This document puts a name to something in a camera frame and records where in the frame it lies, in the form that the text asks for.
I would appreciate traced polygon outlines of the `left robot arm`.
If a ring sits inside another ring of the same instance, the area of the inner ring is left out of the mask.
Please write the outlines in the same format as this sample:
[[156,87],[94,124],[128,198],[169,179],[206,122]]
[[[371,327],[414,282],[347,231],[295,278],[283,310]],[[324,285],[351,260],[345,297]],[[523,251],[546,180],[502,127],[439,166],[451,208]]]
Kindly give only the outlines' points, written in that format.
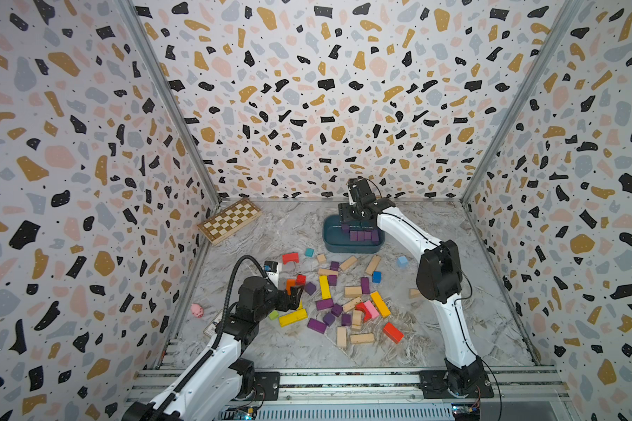
[[233,266],[221,320],[202,353],[148,403],[134,402],[124,420],[214,420],[235,398],[256,393],[255,365],[242,357],[274,310],[298,310],[304,286],[279,289],[264,266],[244,255]]

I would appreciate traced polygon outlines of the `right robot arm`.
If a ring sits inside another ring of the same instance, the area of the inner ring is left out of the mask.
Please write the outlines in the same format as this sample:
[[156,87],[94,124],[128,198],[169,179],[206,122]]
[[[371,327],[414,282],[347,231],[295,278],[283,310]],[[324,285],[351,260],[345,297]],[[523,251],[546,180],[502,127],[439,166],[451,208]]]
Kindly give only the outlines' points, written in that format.
[[349,201],[338,205],[345,223],[370,223],[400,243],[418,262],[416,288],[433,305],[445,345],[446,388],[466,397],[487,380],[486,364],[470,338],[463,314],[461,268],[457,244],[440,240],[412,222],[389,198],[377,196],[364,177],[347,181]]

